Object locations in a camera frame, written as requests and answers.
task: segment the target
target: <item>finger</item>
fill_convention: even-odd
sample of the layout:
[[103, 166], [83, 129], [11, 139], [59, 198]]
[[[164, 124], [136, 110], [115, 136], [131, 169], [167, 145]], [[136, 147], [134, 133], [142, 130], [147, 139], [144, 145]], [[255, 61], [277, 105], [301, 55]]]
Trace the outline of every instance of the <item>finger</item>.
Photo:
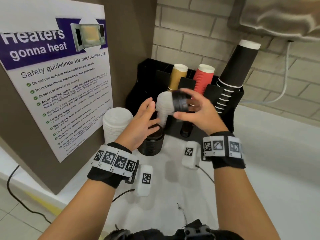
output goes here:
[[185, 93], [191, 95], [192, 97], [194, 97], [194, 98], [195, 98], [196, 100], [198, 100], [199, 102], [206, 99], [206, 98], [205, 98], [204, 96], [202, 96], [200, 93], [198, 93], [198, 92], [196, 92], [196, 91], [194, 91], [194, 90], [191, 90], [191, 89], [189, 89], [189, 88], [180, 88], [180, 90], [181, 90], [182, 92], [185, 92]]
[[198, 106], [189, 106], [190, 112], [198, 112], [200, 110], [200, 107]]
[[173, 116], [178, 120], [193, 122], [195, 113], [175, 112]]
[[152, 97], [147, 98], [139, 107], [138, 112], [136, 113], [137, 117], [140, 117], [143, 115], [143, 113], [147, 110], [148, 105], [152, 101]]
[[158, 131], [160, 129], [159, 126], [156, 126], [156, 127], [153, 127], [153, 128], [150, 128], [148, 129], [148, 136], [150, 136], [151, 134], [155, 133], [156, 131]]
[[199, 106], [200, 103], [198, 100], [196, 99], [187, 99], [186, 102], [189, 104], [189, 105], [195, 105], [195, 106]]
[[154, 119], [154, 120], [150, 120], [150, 121], [148, 122], [148, 128], [149, 128], [150, 126], [155, 125], [155, 124], [158, 124], [158, 123], [160, 123], [160, 119], [159, 119], [159, 118]]
[[142, 117], [144, 120], [149, 121], [152, 114], [156, 111], [156, 103], [154, 101], [151, 101], [146, 109], [146, 111], [143, 113]]

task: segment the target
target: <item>red paper cup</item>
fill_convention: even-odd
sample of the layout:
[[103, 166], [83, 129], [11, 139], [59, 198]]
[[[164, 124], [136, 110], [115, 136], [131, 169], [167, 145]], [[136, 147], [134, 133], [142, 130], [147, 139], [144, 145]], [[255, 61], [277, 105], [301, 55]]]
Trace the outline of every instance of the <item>red paper cup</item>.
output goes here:
[[193, 80], [196, 81], [194, 90], [204, 94], [207, 85], [211, 83], [213, 77], [214, 68], [210, 65], [200, 64], [193, 77]]

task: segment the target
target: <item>wall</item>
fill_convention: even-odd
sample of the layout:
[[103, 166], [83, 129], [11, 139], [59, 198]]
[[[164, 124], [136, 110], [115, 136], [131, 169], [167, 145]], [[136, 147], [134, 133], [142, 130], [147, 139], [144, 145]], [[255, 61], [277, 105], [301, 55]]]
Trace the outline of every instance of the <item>wall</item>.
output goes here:
[[[282, 91], [286, 41], [230, 30], [234, 0], [158, 0], [152, 58], [216, 68], [220, 75], [241, 39], [262, 44], [244, 84], [244, 99], [269, 101]], [[286, 94], [246, 106], [320, 127], [320, 42], [291, 45]]]

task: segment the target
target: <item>white cable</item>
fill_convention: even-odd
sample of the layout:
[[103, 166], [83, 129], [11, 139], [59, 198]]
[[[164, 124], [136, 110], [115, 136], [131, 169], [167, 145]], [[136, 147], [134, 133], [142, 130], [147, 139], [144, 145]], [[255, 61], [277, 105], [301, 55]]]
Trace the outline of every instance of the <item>white cable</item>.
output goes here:
[[287, 51], [286, 51], [286, 55], [285, 55], [285, 72], [284, 72], [284, 79], [283, 79], [283, 88], [282, 88], [282, 92], [281, 94], [274, 100], [271, 101], [249, 101], [249, 100], [245, 100], [245, 101], [241, 101], [240, 103], [242, 104], [247, 104], [247, 103], [253, 103], [253, 104], [270, 104], [273, 103], [275, 101], [278, 101], [279, 99], [282, 98], [282, 96], [285, 94], [286, 89], [287, 89], [287, 84], [288, 84], [288, 73], [289, 73], [289, 50], [290, 50], [290, 45], [292, 42], [288, 41], [288, 46], [287, 46]]

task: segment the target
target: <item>black cup organizer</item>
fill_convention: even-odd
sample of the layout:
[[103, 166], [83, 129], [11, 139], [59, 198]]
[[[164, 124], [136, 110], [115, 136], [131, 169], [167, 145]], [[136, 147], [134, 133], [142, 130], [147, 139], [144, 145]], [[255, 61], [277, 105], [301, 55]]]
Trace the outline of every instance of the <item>black cup organizer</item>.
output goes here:
[[[168, 90], [170, 82], [170, 74], [174, 65], [165, 62], [146, 59], [138, 64], [138, 75], [137, 81], [131, 92], [128, 94], [125, 102], [125, 106], [130, 112], [135, 115], [142, 102], [149, 97], [157, 102], [158, 95]], [[178, 88], [190, 88], [194, 89], [196, 81], [193, 80], [195, 70], [188, 69], [187, 76], [181, 77]], [[214, 76], [211, 84], [208, 84], [204, 96], [211, 101], [213, 105], [216, 105], [219, 101], [219, 97], [223, 92], [222, 87], [218, 87], [217, 84], [218, 76]], [[233, 132], [233, 116], [237, 105], [239, 104], [244, 94], [243, 88], [233, 93], [230, 97], [228, 105], [225, 110], [220, 113], [220, 117], [229, 129]], [[168, 119], [164, 128], [164, 133], [184, 141], [196, 141], [202, 145], [202, 138], [208, 136], [197, 126], [194, 126], [189, 137], [183, 137], [180, 134], [183, 121], [175, 119], [173, 116], [168, 115]]]

